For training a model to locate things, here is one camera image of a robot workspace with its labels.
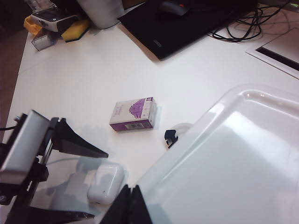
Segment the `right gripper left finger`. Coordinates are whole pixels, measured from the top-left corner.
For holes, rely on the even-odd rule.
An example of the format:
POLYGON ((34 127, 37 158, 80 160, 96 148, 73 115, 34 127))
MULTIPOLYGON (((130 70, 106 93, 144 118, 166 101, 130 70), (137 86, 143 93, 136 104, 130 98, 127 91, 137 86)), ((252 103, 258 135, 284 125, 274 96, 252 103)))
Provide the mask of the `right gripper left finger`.
POLYGON ((126 184, 102 218, 100 224, 125 224, 127 221, 130 196, 131 188, 126 184))

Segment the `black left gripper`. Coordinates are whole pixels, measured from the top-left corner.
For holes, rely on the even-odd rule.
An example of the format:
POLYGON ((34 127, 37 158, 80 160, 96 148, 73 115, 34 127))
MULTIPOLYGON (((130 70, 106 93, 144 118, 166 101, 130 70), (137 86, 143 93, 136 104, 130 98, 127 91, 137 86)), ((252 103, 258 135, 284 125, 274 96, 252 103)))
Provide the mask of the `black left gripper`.
POLYGON ((108 158, 108 153, 76 134, 65 118, 60 121, 51 119, 24 181, 18 185, 8 183, 0 185, 1 205, 9 205, 13 197, 16 197, 7 214, 7 224, 68 224, 95 217, 82 211, 46 210, 30 206, 38 184, 48 179, 49 171, 46 163, 52 147, 65 154, 108 158))

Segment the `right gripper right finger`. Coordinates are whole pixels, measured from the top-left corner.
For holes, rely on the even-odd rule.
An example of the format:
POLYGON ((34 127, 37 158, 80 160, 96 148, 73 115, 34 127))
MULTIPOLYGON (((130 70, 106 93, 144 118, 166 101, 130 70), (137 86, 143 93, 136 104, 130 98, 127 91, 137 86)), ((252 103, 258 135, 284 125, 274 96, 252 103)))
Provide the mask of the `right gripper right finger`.
POLYGON ((151 224, 151 218, 147 210, 141 189, 136 185, 132 191, 132 223, 151 224))

